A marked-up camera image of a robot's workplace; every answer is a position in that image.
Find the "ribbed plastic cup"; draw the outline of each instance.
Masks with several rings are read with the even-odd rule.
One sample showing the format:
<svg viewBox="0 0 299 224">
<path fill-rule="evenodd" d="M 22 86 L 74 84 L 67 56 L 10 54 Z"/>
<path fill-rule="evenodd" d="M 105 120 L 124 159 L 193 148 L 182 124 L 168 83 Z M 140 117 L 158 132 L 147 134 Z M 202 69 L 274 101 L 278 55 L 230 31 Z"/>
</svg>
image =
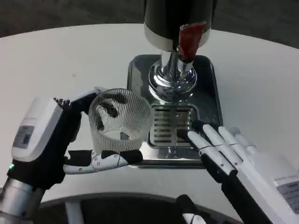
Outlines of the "ribbed plastic cup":
<svg viewBox="0 0 299 224">
<path fill-rule="evenodd" d="M 110 89 L 89 108 L 93 147 L 116 152 L 139 149 L 153 125 L 149 103 L 126 89 Z"/>
</svg>

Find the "white robotic hand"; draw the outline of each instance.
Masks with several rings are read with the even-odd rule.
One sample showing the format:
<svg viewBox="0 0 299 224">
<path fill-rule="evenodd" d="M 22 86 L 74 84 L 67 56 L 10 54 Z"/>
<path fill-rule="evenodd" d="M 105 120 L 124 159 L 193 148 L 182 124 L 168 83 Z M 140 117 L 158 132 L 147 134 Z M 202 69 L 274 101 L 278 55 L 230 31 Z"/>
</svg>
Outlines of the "white robotic hand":
<svg viewBox="0 0 299 224">
<path fill-rule="evenodd" d="M 64 157 L 78 134 L 81 113 L 88 113 L 91 102 L 102 90 L 95 88 L 74 100 L 34 99 L 13 142 L 13 161 L 0 191 L 0 222 L 27 223 L 34 217 L 45 191 L 61 183 L 65 173 L 97 172 L 142 161 L 139 150 L 102 151 L 101 155 L 93 150 L 68 151 L 70 158 Z"/>
<path fill-rule="evenodd" d="M 261 152 L 237 128 L 194 122 L 178 133 L 199 151 L 209 174 L 244 223 L 299 223 L 299 174 L 282 155 Z"/>
</svg>

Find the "robot finger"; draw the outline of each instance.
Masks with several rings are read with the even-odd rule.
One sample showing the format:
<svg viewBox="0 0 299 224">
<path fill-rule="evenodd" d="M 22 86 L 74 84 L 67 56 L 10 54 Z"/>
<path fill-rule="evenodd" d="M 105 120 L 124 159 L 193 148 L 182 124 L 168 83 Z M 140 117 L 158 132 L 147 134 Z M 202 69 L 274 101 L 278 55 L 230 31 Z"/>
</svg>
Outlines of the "robot finger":
<svg viewBox="0 0 299 224">
<path fill-rule="evenodd" d="M 207 155 L 225 174 L 229 175 L 232 170 L 235 170 L 227 159 L 199 134 L 189 131 L 188 138 L 198 148 L 201 156 Z"/>
<path fill-rule="evenodd" d="M 250 153 L 246 150 L 246 148 L 243 147 L 243 145 L 241 145 L 225 127 L 220 126 L 218 128 L 218 132 L 242 160 L 245 160 L 250 156 Z"/>
<path fill-rule="evenodd" d="M 228 130 L 233 136 L 234 138 L 239 142 L 240 145 L 242 145 L 246 151 L 250 154 L 253 155 L 255 153 L 258 153 L 259 150 L 257 149 L 257 147 L 252 144 L 249 140 L 247 140 L 244 135 L 242 135 L 241 131 L 239 128 L 237 127 L 232 127 Z"/>
<path fill-rule="evenodd" d="M 214 147 L 221 152 L 226 159 L 236 168 L 242 160 L 234 150 L 224 141 L 224 139 L 210 125 L 203 125 L 203 131 L 213 143 Z"/>
</svg>

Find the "chrome cylinder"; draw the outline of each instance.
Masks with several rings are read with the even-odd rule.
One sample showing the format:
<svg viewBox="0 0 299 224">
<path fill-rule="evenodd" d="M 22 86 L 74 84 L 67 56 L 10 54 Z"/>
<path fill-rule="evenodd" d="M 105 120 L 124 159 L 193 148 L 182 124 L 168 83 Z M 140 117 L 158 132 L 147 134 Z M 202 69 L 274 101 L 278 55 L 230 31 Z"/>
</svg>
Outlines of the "chrome cylinder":
<svg viewBox="0 0 299 224">
<path fill-rule="evenodd" d="M 8 178 L 0 193 L 0 211 L 24 220 L 31 219 L 44 193 L 43 189 Z"/>
<path fill-rule="evenodd" d="M 188 98 L 196 82 L 197 74 L 192 62 L 182 62 L 175 50 L 162 51 L 160 60 L 149 71 L 150 93 L 165 102 Z"/>
</svg>

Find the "white table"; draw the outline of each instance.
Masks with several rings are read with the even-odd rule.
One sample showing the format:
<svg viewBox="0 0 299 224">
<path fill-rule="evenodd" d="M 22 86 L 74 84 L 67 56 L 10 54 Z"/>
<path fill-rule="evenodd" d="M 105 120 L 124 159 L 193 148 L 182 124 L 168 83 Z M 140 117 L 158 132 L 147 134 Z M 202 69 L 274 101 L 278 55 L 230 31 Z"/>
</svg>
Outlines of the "white table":
<svg viewBox="0 0 299 224">
<path fill-rule="evenodd" d="M 299 165 L 299 50 L 248 36 L 212 31 L 198 50 L 214 63 L 224 124 L 238 126 L 264 150 L 282 151 Z M 49 29 L 0 39 L 0 183 L 10 149 L 33 96 L 74 97 L 94 86 L 126 87 L 128 63 L 159 54 L 142 24 Z M 69 149 L 90 149 L 87 116 Z M 43 202 L 79 194 L 136 192 L 176 198 L 240 219 L 205 170 L 120 168 L 66 176 Z"/>
</svg>

